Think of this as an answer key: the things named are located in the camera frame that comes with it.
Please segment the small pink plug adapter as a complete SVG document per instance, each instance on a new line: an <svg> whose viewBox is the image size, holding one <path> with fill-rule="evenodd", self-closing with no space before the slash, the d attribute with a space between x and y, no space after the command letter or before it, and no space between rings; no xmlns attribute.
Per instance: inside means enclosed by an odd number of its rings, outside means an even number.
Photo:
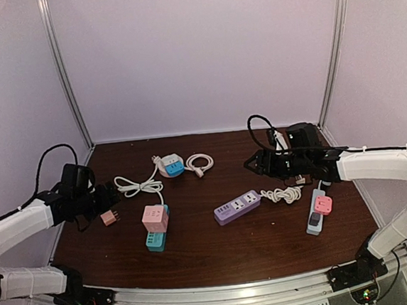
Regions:
<svg viewBox="0 0 407 305"><path fill-rule="evenodd" d="M107 212L100 215L102 222L106 227L113 225L119 220L119 214L116 211L108 210Z"/></svg>

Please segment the pink cube socket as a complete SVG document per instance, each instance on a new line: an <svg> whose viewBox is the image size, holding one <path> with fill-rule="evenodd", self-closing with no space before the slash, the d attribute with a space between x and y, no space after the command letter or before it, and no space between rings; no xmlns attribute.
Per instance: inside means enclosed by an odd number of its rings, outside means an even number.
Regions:
<svg viewBox="0 0 407 305"><path fill-rule="evenodd" d="M147 205L143 210L142 223L148 232L165 233L168 229L168 206Z"/></svg>

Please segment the purple power strip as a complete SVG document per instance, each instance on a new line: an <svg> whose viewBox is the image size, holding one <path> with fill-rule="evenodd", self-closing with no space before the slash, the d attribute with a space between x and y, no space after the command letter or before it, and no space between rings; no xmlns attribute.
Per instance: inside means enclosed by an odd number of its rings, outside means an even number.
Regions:
<svg viewBox="0 0 407 305"><path fill-rule="evenodd" d="M261 196L255 190L248 191L214 209L214 218L220 226L223 226L247 214L260 204Z"/></svg>

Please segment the teal power strip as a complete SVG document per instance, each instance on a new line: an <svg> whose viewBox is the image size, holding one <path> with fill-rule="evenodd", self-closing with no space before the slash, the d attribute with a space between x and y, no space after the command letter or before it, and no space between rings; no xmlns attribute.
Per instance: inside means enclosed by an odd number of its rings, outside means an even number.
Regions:
<svg viewBox="0 0 407 305"><path fill-rule="evenodd" d="M166 237L167 237L166 232L165 233L161 233L161 232L158 232L158 233L148 232L147 233L145 245L147 246L148 251L150 251L150 252L164 251Z"/></svg>

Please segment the blue white cube socket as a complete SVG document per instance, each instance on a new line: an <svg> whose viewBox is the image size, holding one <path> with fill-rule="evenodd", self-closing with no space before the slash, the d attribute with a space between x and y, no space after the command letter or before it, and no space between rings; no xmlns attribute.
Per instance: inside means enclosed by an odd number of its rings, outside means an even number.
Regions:
<svg viewBox="0 0 407 305"><path fill-rule="evenodd" d="M166 178L179 176L185 171L184 161L177 154L163 156L159 161L158 170Z"/></svg>

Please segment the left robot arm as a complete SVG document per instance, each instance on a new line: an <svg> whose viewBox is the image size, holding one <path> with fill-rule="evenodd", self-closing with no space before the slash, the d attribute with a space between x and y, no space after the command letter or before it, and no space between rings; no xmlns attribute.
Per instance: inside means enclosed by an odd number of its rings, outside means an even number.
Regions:
<svg viewBox="0 0 407 305"><path fill-rule="evenodd" d="M63 222L77 222L83 217L90 223L119 201L119 192L111 182L75 197L43 191L26 207L0 219L0 256L36 233ZM0 302L39 294L56 295L72 305L88 305L91 300L75 269L63 265L0 267Z"/></svg>

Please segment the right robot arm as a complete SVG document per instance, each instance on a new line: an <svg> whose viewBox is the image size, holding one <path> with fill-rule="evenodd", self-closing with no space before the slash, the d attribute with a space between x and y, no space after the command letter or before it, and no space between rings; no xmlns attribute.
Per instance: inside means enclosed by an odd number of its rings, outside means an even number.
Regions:
<svg viewBox="0 0 407 305"><path fill-rule="evenodd" d="M301 147L260 149L244 162L258 175L286 180L308 175L335 183L359 179L407 181L407 145L374 148ZM351 267L357 282L365 283L378 270L378 261L407 241L407 206L364 241Z"/></svg>

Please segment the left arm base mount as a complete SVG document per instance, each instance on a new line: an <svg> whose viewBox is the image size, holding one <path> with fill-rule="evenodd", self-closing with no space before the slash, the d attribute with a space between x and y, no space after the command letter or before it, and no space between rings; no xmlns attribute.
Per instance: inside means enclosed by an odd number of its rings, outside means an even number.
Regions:
<svg viewBox="0 0 407 305"><path fill-rule="evenodd" d="M114 296L114 290L97 287L83 287L77 296L68 293L51 294L53 303L57 305L113 305Z"/></svg>

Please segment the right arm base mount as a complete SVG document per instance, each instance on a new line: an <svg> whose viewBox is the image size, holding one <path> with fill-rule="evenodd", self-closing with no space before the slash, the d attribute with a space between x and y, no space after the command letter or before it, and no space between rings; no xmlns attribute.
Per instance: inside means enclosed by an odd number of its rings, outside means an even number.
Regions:
<svg viewBox="0 0 407 305"><path fill-rule="evenodd" d="M378 264L371 269L358 262L342 266L333 266L326 272L330 286L334 292L356 287L366 282L373 282L377 277L388 273L385 264Z"/></svg>

